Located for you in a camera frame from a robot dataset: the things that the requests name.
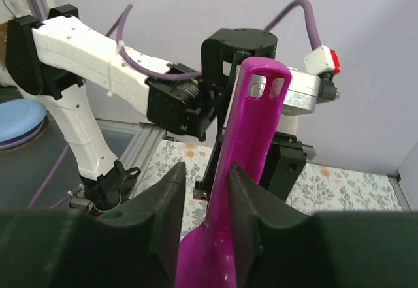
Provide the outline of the purple plastic scoop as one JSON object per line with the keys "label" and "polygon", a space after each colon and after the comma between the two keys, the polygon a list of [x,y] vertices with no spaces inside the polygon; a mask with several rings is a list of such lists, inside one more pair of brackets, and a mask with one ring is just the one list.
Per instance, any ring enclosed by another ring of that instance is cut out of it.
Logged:
{"label": "purple plastic scoop", "polygon": [[206,217],[180,241],[175,287],[236,287],[229,171],[238,163],[259,181],[291,79],[289,69],[274,59],[242,62]]}

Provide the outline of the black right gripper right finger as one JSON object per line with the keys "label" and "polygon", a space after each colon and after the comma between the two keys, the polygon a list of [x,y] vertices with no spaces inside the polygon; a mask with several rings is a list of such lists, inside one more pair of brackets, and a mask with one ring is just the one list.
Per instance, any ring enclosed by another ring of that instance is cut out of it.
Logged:
{"label": "black right gripper right finger", "polygon": [[416,287],[415,212],[290,207],[238,164],[229,209],[239,287]]}

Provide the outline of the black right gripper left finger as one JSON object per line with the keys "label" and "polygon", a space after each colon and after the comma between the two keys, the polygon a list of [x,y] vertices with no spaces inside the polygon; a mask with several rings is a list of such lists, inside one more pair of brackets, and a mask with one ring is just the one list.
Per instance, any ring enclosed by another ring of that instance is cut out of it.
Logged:
{"label": "black right gripper left finger", "polygon": [[2,287],[173,287],[186,166],[115,210],[1,213]]}

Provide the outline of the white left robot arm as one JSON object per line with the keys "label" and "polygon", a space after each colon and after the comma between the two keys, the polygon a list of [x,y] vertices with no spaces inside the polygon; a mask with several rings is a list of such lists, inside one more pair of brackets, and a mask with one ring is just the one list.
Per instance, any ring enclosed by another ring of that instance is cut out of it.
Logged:
{"label": "white left robot arm", "polygon": [[274,60],[278,40],[267,30],[222,28],[201,46],[199,72],[147,56],[85,25],[72,5],[47,20],[11,20],[6,68],[24,97],[42,103],[71,148],[88,200],[100,216],[129,199],[139,168],[126,168],[104,140],[86,82],[127,101],[159,128],[204,141],[214,120],[226,125],[240,65],[247,57]]}

